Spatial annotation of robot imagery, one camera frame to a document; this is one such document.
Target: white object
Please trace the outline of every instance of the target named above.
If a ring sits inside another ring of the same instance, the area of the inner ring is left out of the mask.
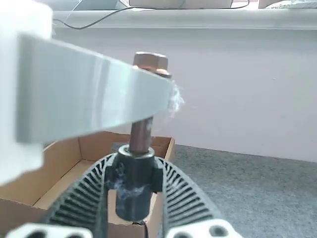
[[[130,0],[131,6],[153,8],[214,9],[230,8],[233,0]]]
[[[273,3],[266,8],[317,8],[317,0],[284,0]]]
[[[166,238],[242,238],[242,236],[226,220],[211,219],[171,228]]]
[[[82,26],[108,13],[79,12],[67,22]],[[315,9],[124,11],[89,31],[55,30],[125,62],[135,50],[169,57],[186,104],[173,119],[154,120],[156,135],[317,162]]]
[[[26,223],[15,230],[10,231],[5,238],[26,238],[30,235],[41,238],[70,238],[72,236],[80,238],[93,238],[90,230],[79,227],[66,227]]]
[[[53,12],[32,0],[0,1],[0,185],[42,166],[42,144],[15,141],[18,36],[49,39]]]

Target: cardboard flap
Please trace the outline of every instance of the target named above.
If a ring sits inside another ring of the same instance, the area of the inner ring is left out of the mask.
[[[0,199],[0,234],[6,234],[27,222],[37,222],[45,213],[40,208]]]

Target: white wall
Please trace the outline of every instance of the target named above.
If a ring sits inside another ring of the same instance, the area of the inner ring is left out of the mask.
[[[59,28],[55,37],[126,62],[135,51],[167,55],[186,105],[157,135],[181,145],[317,162],[317,31],[285,30],[291,26],[278,27],[276,19],[267,16],[274,26],[267,29]],[[300,23],[299,29],[313,29]]]

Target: black plastic part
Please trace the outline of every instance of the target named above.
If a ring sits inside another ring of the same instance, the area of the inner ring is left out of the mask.
[[[163,164],[163,232],[174,227],[209,219],[222,219],[222,215],[206,194],[174,164],[156,158]]]
[[[117,215],[141,221],[149,214],[152,192],[163,193],[163,232],[214,218],[221,213],[204,192],[179,168],[154,157],[133,155],[122,146],[118,153],[95,162],[49,208],[43,224],[87,228],[94,238],[107,237],[107,195],[117,190]]]
[[[48,209],[40,223],[89,229],[94,238],[107,237],[107,160],[95,162]]]
[[[119,148],[111,167],[110,188],[116,190],[115,211],[126,221],[140,221],[150,212],[152,178],[155,168],[154,150],[132,154],[129,145]]]

